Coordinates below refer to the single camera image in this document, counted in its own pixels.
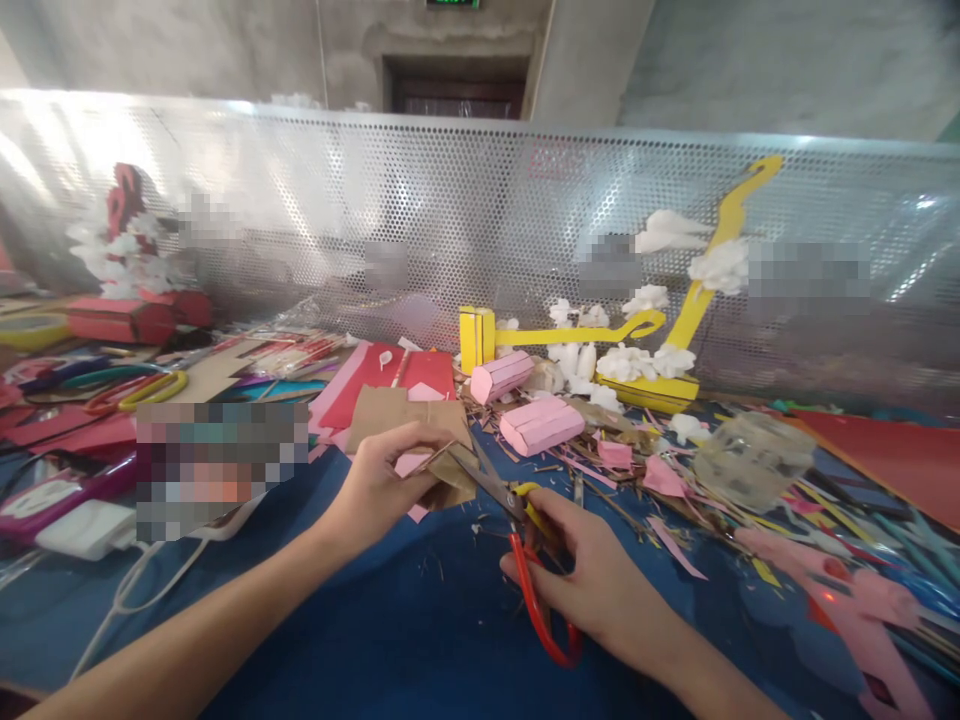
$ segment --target blue tablecloth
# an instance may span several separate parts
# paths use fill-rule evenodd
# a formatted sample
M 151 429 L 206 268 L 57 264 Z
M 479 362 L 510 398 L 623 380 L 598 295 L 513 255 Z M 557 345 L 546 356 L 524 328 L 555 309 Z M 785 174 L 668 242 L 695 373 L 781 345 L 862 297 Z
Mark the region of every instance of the blue tablecloth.
M 490 436 L 479 441 L 506 480 L 529 464 L 507 460 Z M 211 544 L 164 600 L 120 618 L 97 659 L 107 657 L 199 597 L 269 557 L 330 504 L 349 461 L 329 450 L 272 490 L 232 540 Z M 559 473 L 534 477 L 569 494 Z M 618 502 L 643 517 L 653 509 L 628 491 Z M 866 717 L 855 699 L 859 673 L 840 639 L 809 620 L 802 592 L 777 591 L 717 542 L 697 537 L 690 555 L 709 582 L 687 575 L 589 491 L 586 506 L 604 516 L 667 601 L 796 718 Z M 656 683 L 586 642 L 574 671 L 546 655 L 498 560 L 508 543 L 471 525 L 498 526 L 486 496 L 462 508 L 404 518 L 387 538 L 337 573 L 253 654 L 206 711 L 208 717 L 642 717 L 684 713 Z M 667 514 L 668 524 L 684 521 Z M 157 592 L 195 548 L 168 544 L 152 561 L 131 604 Z M 48 559 L 0 593 L 0 680 L 41 691 L 62 686 L 106 614 L 117 583 L 139 555 L 99 563 Z M 642 607 L 636 608 L 642 613 Z M 819 677 L 804 664 L 817 667 Z M 943 691 L 932 688 L 936 695 Z

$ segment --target concrete wall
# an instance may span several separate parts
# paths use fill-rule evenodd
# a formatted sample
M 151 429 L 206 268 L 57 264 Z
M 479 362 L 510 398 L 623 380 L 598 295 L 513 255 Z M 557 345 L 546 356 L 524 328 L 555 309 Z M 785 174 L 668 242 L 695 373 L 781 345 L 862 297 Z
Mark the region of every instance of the concrete wall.
M 654 0 L 557 0 L 533 120 L 615 125 L 653 6 Z
M 550 0 L 483 0 L 476 11 L 427 9 L 423 0 L 3 4 L 4 35 L 40 35 L 14 48 L 26 75 L 44 60 L 62 69 L 59 82 L 34 72 L 34 86 L 244 100 L 302 92 L 323 101 L 326 90 L 333 109 L 365 102 L 379 110 L 385 55 L 533 57 Z
M 960 109 L 956 0 L 661 0 L 634 127 L 933 140 Z

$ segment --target metal mesh panel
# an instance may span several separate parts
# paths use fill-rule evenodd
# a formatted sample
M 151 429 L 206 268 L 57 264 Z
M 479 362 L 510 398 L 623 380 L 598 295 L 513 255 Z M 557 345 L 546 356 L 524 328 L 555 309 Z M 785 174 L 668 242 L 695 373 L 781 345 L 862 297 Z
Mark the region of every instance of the metal mesh panel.
M 762 311 L 718 296 L 693 349 L 705 387 L 847 407 L 950 411 L 960 399 L 960 151 L 951 146 L 328 113 L 100 93 L 0 93 L 2 228 L 55 289 L 95 283 L 65 227 L 103 202 L 116 162 L 178 217 L 165 252 L 189 250 L 233 317 L 310 298 L 301 316 L 356 335 L 455 349 L 461 304 L 524 327 L 584 297 L 598 237 L 633 235 L 658 208 L 716 220 L 722 196 L 770 154 L 784 169 L 747 203 L 755 243 L 869 248 L 865 310 Z M 667 285 L 676 317 L 695 252 L 623 258 L 635 287 Z M 379 258 L 396 277 L 370 272 Z M 615 313 L 615 322 L 619 313 Z M 649 338 L 655 349 L 662 334 Z

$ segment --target yellow scissors handle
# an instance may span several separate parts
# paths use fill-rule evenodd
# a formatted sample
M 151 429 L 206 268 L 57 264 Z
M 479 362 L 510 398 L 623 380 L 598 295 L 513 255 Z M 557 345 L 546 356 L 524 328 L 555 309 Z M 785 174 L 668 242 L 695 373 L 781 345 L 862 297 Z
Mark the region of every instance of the yellow scissors handle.
M 133 412 L 140 403 L 169 400 L 187 386 L 187 374 L 182 370 L 165 373 L 148 385 L 127 395 L 117 405 L 121 412 Z
M 523 497 L 527 493 L 539 489 L 540 486 L 537 483 L 523 483 L 517 487 L 514 492 L 520 497 Z M 537 530 L 543 534 L 543 537 L 546 539 L 546 541 L 554 546 L 559 547 L 560 538 L 557 537 L 557 534 L 553 531 L 553 528 L 550 527 L 550 524 L 543 519 L 543 516 L 537 512 L 537 509 L 533 506 L 533 503 L 527 502 L 524 510 L 527 513 L 527 517 L 529 517 L 533 524 L 537 527 Z

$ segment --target clear plastic container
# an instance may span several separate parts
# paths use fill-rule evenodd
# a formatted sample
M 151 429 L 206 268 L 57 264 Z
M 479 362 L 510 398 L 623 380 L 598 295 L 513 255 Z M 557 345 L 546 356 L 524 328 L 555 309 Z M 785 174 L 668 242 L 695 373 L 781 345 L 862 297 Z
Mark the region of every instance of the clear plastic container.
M 765 513 L 813 466 L 816 441 L 759 412 L 727 420 L 697 452 L 697 479 L 725 498 Z

